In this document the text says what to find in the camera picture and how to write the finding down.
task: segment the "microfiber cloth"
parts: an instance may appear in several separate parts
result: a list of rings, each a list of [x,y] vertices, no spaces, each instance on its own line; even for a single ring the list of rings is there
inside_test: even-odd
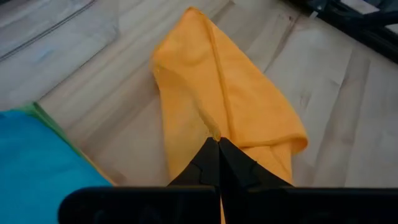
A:
[[[153,63],[171,179],[186,168],[207,137],[223,136],[292,183],[291,156],[307,146],[299,117],[209,18],[187,9],[156,48]]]
[[[111,186],[52,128],[14,110],[0,112],[0,179],[0,223],[57,223],[68,194]]]

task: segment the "green towel edge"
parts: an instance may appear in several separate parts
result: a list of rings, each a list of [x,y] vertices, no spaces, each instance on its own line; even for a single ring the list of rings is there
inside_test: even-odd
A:
[[[44,125],[51,128],[55,132],[55,134],[63,139],[72,148],[72,150],[75,151],[76,154],[85,158],[80,150],[69,141],[67,135],[63,132],[62,128],[50,117],[50,115],[45,112],[45,110],[37,102],[26,104],[24,106],[21,106],[17,110],[20,110],[28,114],[29,116],[33,116],[42,123],[44,123]]]

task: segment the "yellow towel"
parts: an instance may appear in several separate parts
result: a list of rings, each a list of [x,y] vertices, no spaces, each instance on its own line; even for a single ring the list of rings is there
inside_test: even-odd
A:
[[[171,180],[207,137],[223,136],[292,183],[291,155],[307,145],[300,119],[281,92],[205,15],[187,9],[155,50],[153,61]]]

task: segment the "blue towel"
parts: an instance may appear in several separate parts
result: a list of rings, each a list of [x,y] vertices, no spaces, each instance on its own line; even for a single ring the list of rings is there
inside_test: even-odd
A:
[[[73,191],[110,186],[50,128],[21,111],[0,112],[0,223],[57,223]]]

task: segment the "wooden floor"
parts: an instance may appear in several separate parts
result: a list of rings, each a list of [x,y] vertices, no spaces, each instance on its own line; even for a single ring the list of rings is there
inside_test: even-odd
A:
[[[279,0],[120,0],[119,39],[40,104],[121,185],[165,185],[150,56],[201,9],[289,99],[310,138],[299,186],[398,186],[398,66]]]

